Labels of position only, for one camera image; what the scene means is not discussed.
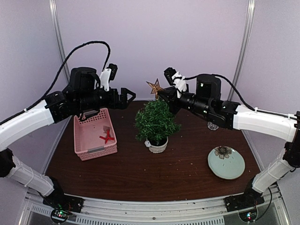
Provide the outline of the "gold star ornament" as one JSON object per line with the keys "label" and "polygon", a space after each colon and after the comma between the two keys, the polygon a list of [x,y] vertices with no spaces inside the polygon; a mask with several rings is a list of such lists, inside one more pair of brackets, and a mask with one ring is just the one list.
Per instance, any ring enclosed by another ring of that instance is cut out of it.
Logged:
{"label": "gold star ornament", "polygon": [[160,86],[158,78],[155,80],[154,83],[146,81],[146,83],[152,88],[151,94],[155,95],[155,99],[159,99],[158,92],[163,91],[164,89]]}

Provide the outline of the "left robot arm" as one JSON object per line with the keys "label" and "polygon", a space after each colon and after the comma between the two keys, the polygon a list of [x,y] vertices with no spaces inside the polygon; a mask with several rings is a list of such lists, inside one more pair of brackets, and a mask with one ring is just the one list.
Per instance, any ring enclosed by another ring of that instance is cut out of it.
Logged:
{"label": "left robot arm", "polygon": [[71,70],[70,79],[63,91],[49,90],[28,108],[0,123],[0,176],[11,178],[49,198],[57,208],[67,204],[59,182],[33,170],[20,161],[9,146],[20,138],[42,127],[59,123],[70,116],[84,120],[84,113],[98,112],[101,108],[126,109],[136,94],[127,88],[121,91],[110,88],[118,67],[104,63],[100,74],[90,67]]}

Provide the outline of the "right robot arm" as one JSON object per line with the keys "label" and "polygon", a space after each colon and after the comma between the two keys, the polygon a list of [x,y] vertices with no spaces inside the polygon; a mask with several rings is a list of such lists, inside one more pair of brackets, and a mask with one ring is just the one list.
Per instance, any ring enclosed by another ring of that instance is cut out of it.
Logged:
{"label": "right robot arm", "polygon": [[240,203],[250,207],[272,184],[289,171],[300,166],[300,114],[280,114],[251,107],[241,97],[240,102],[223,101],[222,75],[199,74],[195,93],[188,91],[188,77],[173,68],[164,72],[170,87],[158,95],[168,104],[171,113],[180,109],[190,111],[220,128],[249,130],[271,135],[286,141],[281,154],[262,172],[257,174],[240,197]]}

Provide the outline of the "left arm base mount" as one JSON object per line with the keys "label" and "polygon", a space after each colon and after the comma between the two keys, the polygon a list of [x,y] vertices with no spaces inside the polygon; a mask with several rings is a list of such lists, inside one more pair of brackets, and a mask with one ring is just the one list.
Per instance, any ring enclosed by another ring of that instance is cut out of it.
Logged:
{"label": "left arm base mount", "polygon": [[82,211],[84,200],[80,197],[54,193],[49,196],[44,196],[41,193],[39,195],[43,198],[43,204],[52,208],[50,219],[55,224],[65,223],[74,213],[81,213]]}

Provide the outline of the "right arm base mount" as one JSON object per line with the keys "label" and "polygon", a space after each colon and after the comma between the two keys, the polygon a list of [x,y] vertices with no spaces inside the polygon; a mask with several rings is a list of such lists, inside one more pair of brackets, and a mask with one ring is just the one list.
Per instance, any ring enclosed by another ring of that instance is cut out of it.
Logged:
{"label": "right arm base mount", "polygon": [[237,211],[239,218],[246,223],[255,222],[258,219],[259,204],[265,202],[263,197],[254,199],[244,194],[231,195],[224,199],[227,212]]}

